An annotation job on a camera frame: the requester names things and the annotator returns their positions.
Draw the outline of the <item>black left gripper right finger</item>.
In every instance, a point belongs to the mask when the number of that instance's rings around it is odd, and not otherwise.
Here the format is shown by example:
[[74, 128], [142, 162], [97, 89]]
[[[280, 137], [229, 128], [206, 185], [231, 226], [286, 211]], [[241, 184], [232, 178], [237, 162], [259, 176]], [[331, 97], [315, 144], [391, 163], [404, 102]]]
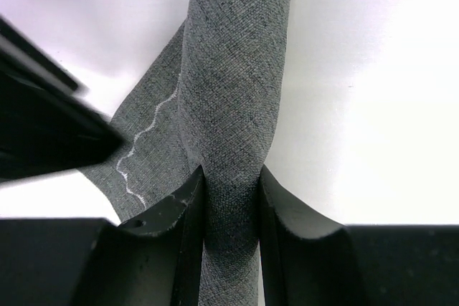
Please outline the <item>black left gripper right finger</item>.
[[456, 225], [343, 225], [267, 169], [259, 182], [267, 305], [456, 305]]

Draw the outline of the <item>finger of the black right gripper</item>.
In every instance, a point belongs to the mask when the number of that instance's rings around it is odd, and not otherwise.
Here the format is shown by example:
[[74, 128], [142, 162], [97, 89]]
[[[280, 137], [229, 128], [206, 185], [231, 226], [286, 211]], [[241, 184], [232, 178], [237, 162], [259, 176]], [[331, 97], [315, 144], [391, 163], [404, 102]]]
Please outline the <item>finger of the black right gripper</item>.
[[14, 181], [109, 159], [123, 137], [74, 97], [80, 86], [1, 20], [1, 179]]

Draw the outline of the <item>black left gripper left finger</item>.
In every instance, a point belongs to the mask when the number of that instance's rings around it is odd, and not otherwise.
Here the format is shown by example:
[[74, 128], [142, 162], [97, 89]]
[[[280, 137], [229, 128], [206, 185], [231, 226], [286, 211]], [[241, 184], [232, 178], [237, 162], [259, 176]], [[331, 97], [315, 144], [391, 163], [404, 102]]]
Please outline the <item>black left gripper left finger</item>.
[[3, 305], [196, 305], [205, 181], [119, 226], [105, 219], [1, 222]]

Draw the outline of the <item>grey cloth napkin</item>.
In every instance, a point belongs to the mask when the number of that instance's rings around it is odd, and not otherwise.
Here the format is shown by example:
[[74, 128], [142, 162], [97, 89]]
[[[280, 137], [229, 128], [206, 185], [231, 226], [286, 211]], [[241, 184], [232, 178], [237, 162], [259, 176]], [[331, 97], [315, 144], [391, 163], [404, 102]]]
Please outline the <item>grey cloth napkin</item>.
[[257, 180], [277, 125], [289, 10], [290, 0], [189, 0], [112, 118], [127, 146], [82, 170], [126, 221], [203, 169], [200, 305], [257, 304]]

